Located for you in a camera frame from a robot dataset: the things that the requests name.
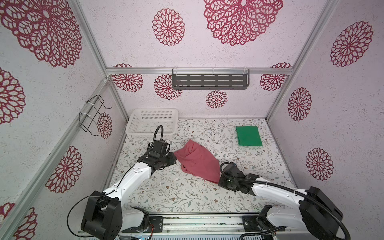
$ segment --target leaf pattern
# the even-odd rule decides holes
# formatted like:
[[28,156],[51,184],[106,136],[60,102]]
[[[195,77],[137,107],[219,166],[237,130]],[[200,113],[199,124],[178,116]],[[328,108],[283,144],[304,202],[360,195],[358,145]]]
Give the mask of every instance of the leaf pattern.
[[[262,147],[239,146],[236,126],[257,126]],[[178,130],[166,140],[176,151],[189,139],[206,147],[218,160],[235,162],[244,174],[258,174],[271,182],[293,187],[270,130],[262,119],[179,119]],[[127,136],[111,185],[145,153],[151,140]],[[123,209],[141,207],[149,212],[257,212],[278,202],[228,191],[201,177],[186,174],[179,161],[156,171],[130,196]]]

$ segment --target folded green cloth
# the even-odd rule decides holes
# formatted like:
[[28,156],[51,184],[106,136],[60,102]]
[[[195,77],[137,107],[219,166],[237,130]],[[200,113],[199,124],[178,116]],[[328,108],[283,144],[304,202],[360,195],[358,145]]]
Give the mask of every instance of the folded green cloth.
[[256,126],[236,127],[240,146],[263,146]]

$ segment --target red doily pattern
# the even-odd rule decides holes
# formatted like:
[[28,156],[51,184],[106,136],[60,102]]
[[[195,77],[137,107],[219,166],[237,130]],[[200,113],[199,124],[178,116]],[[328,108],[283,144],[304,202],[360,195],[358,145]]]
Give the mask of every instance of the red doily pattern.
[[70,146],[45,186],[50,192],[64,193],[68,191],[79,179],[82,167],[83,160],[79,150]]
[[305,88],[298,88],[294,90],[288,100],[288,113],[289,116],[295,121],[303,120],[311,109],[311,95]]
[[66,0],[1,0],[0,16],[38,60],[66,68],[80,57],[80,29]]
[[372,26],[360,21],[344,29],[331,49],[331,61],[338,67],[348,66],[361,58],[372,41]]
[[158,76],[155,79],[153,87],[157,95],[168,100],[178,98],[183,92],[183,90],[173,89],[172,76],[169,74]]
[[0,68],[0,125],[18,118],[25,106],[25,95],[19,81]]
[[205,98],[205,102],[211,108],[220,108],[228,101],[228,95],[224,91],[214,90]]
[[0,207],[0,224],[7,217],[9,211],[13,208],[14,205],[14,203],[7,202],[6,204]]
[[283,0],[204,0],[208,29],[221,43],[244,45],[265,33]]
[[17,228],[14,240],[31,240],[35,235],[35,230],[37,227],[37,214],[35,213],[35,208],[32,207],[28,211],[28,215],[24,217],[21,225]]
[[[278,63],[272,66],[272,68],[290,68],[289,63]],[[260,86],[268,91],[279,89],[283,84],[287,75],[284,74],[263,74],[260,79]]]
[[97,120],[97,130],[102,138],[108,138],[112,132],[112,120],[108,113],[102,113]]
[[317,180],[327,180],[333,173],[331,156],[323,149],[312,149],[307,155],[306,162],[309,173]]
[[169,8],[163,8],[157,12],[152,21],[152,29],[156,38],[166,46],[178,44],[185,32],[180,14]]
[[[114,68],[133,68],[129,64],[119,63]],[[136,92],[143,87],[143,78],[141,74],[115,74],[111,75],[113,82],[127,92]]]

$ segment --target perforated basket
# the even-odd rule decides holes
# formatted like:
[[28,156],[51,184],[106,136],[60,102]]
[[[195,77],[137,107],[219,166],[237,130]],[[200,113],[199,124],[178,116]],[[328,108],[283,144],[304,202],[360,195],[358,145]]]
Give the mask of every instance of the perforated basket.
[[152,139],[156,128],[163,125],[163,139],[169,139],[176,132],[177,119],[178,112],[174,108],[136,108],[129,118],[126,133],[135,138]]

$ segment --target red cloth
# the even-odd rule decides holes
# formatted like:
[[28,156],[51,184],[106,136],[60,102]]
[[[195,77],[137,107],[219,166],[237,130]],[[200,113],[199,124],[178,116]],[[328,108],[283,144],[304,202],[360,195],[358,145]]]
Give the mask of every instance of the red cloth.
[[205,147],[189,140],[182,149],[177,150],[174,154],[181,162],[183,172],[218,183],[220,179],[218,160]]

